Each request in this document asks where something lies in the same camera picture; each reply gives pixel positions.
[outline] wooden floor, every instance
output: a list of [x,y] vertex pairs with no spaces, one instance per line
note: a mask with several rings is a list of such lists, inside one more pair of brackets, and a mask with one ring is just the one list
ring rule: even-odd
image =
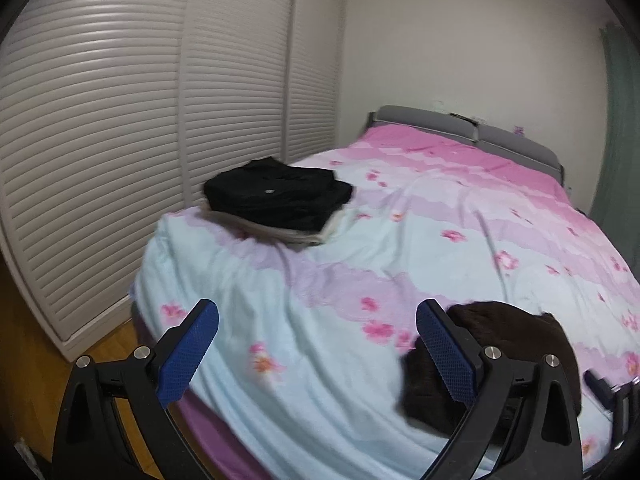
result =
[[[67,363],[47,338],[0,259],[0,425],[13,440],[51,460],[58,410],[69,377]],[[136,347],[132,324],[122,325],[87,353],[97,362],[124,359]],[[142,469],[162,478],[129,405],[118,408]]]

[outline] sliding wardrobe door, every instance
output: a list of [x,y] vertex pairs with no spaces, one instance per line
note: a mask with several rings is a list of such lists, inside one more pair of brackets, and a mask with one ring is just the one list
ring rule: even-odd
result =
[[291,0],[190,0],[180,60],[187,203],[214,174],[279,156]]
[[287,93],[287,162],[335,147],[346,0],[295,0]]
[[0,242],[68,357],[129,317],[146,241],[162,213],[182,206],[185,6],[30,0],[2,42]]

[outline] blue gripper pad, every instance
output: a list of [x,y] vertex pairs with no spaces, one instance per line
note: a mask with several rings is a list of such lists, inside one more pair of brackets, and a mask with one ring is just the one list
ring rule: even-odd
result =
[[206,301],[200,315],[193,320],[174,350],[158,370],[156,394],[164,409],[169,403],[179,400],[202,361],[207,348],[218,332],[220,316],[213,301]]
[[418,333],[453,400],[464,402],[469,408],[476,398],[474,370],[428,301],[418,305],[415,313]]

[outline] green curtain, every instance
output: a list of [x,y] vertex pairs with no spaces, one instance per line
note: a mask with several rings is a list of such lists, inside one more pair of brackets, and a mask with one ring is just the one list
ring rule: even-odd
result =
[[602,30],[609,118],[591,219],[640,279],[640,54],[625,31]]

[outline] gray headboard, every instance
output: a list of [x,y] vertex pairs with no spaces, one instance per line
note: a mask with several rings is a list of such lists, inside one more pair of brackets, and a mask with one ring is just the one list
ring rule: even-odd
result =
[[512,160],[531,170],[546,173],[564,184],[564,167],[558,156],[549,148],[533,140],[518,136],[507,130],[480,124],[477,128],[471,121],[446,114],[385,105],[369,114],[367,127],[382,124],[407,124],[429,133],[463,144],[475,146],[485,153]]

